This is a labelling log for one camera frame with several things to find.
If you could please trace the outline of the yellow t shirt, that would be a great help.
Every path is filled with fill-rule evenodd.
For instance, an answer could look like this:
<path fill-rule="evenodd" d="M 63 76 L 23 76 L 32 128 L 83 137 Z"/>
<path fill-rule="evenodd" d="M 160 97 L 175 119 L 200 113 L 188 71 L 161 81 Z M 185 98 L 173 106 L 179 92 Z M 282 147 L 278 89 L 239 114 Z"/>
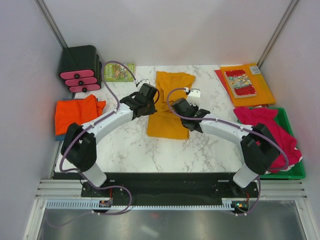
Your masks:
<path fill-rule="evenodd" d="M 184 98 L 186 95 L 183 90 L 177 90 L 173 93 L 171 91 L 177 88 L 190 89 L 195 80 L 194 75 L 185 72 L 158 71 L 156 73 L 155 84 L 159 91 L 159 99 L 155 104 L 156 113 L 148 118 L 146 134 L 149 137 L 175 140 L 187 140 L 189 138 L 189 130 L 183 127 L 180 118 L 170 111 L 167 99 L 172 104 L 176 100 Z"/>

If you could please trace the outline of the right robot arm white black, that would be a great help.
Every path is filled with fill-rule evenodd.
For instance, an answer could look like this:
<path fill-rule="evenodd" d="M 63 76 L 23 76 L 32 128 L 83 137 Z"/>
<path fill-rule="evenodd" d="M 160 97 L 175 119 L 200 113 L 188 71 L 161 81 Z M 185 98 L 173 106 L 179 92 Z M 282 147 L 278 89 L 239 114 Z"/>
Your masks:
<path fill-rule="evenodd" d="M 192 106 L 184 98 L 176 100 L 171 107 L 179 115 L 183 127 L 191 132 L 215 135 L 238 147 L 243 164 L 229 184 L 229 191 L 235 197 L 242 196 L 247 186 L 264 175 L 280 155 L 277 141 L 262 123 L 252 126 L 219 119 L 208 110 Z"/>

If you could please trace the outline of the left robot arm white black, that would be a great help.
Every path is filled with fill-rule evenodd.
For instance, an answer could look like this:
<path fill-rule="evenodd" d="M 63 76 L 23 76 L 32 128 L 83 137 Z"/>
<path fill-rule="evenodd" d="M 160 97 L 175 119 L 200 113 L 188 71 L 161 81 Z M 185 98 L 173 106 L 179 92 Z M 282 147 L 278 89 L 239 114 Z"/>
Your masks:
<path fill-rule="evenodd" d="M 67 172 L 63 169 L 63 161 L 67 160 L 92 184 L 95 194 L 99 197 L 106 196 L 110 191 L 110 185 L 106 182 L 106 174 L 96 163 L 97 144 L 118 127 L 136 118 L 154 114 L 154 98 L 158 96 L 159 91 L 156 87 L 143 83 L 138 91 L 119 100 L 115 109 L 82 125 L 72 123 L 67 129 L 61 147 L 60 171 Z"/>

